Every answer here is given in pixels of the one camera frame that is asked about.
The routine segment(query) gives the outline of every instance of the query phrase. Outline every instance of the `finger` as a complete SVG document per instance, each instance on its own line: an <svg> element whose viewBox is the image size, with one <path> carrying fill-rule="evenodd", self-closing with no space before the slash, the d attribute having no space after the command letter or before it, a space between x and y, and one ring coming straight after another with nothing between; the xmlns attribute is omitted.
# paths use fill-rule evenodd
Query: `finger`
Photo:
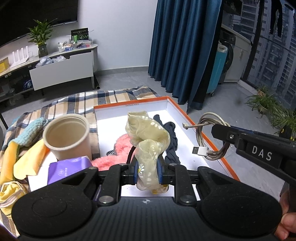
<svg viewBox="0 0 296 241"><path fill-rule="evenodd" d="M286 214L289 210L289 192L285 191L280 200L279 200L279 204L281 205L281 208L283 210L283 215Z"/></svg>
<svg viewBox="0 0 296 241"><path fill-rule="evenodd" d="M296 213L286 213L281 219L282 225L288 231L296 233Z"/></svg>
<svg viewBox="0 0 296 241"><path fill-rule="evenodd" d="M284 228L284 226L280 223L274 233L275 236L277 236L280 240L285 240L288 235L289 231Z"/></svg>

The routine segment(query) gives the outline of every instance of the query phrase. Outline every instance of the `white cabinet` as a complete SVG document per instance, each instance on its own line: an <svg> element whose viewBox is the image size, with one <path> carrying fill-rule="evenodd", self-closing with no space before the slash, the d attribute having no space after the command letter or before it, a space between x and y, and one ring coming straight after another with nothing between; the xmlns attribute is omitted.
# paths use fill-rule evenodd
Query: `white cabinet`
<svg viewBox="0 0 296 241"><path fill-rule="evenodd" d="M30 70L34 90L91 77L93 82L92 52L71 55L70 59Z"/></svg>

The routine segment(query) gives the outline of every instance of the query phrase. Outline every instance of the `purple package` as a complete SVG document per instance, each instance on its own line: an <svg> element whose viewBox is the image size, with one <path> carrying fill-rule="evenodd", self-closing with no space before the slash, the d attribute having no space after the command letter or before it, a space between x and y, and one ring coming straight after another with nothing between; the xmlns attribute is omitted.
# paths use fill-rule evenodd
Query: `purple package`
<svg viewBox="0 0 296 241"><path fill-rule="evenodd" d="M91 166L92 164L87 156L53 162L49 165L47 184L59 181Z"/></svg>

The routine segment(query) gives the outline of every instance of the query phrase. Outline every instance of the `blue knitted cloth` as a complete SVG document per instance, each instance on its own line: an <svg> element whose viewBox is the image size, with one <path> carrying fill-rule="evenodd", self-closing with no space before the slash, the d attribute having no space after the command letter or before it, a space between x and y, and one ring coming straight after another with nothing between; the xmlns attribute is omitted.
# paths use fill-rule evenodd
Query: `blue knitted cloth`
<svg viewBox="0 0 296 241"><path fill-rule="evenodd" d="M31 122L24 131L13 141L22 147L30 147L39 140L50 120L40 117Z"/></svg>

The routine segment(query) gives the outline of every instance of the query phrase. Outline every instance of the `daisy print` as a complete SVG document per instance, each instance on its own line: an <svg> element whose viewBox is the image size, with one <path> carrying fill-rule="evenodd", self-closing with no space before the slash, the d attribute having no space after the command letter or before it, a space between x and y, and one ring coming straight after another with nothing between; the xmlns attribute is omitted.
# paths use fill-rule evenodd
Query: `daisy print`
<svg viewBox="0 0 296 241"><path fill-rule="evenodd" d="M143 178L143 171L144 171L145 169L144 169L144 165L143 164L140 164L139 165L139 168L138 168L138 175L139 175L139 177L140 178Z"/></svg>

